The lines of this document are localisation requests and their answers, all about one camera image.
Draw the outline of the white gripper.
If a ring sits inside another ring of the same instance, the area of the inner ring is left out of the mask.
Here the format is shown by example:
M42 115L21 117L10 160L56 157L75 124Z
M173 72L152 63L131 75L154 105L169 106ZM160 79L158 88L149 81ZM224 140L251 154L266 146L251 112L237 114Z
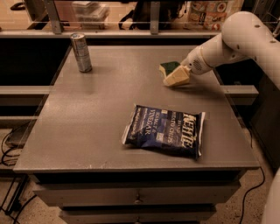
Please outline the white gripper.
M212 70L202 56L202 47L196 46L183 59L180 64L170 74L168 74L163 83L167 87L185 85L190 80L190 71L193 74L202 75Z

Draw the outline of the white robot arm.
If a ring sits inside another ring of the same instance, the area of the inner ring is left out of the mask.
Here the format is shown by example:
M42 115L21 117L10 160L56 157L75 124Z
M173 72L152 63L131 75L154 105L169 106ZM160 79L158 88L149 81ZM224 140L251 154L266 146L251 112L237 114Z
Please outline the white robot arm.
M164 75L167 87L181 86L192 74L252 59L280 89L280 42L259 17L239 11L228 17L220 34L191 50L170 73Z

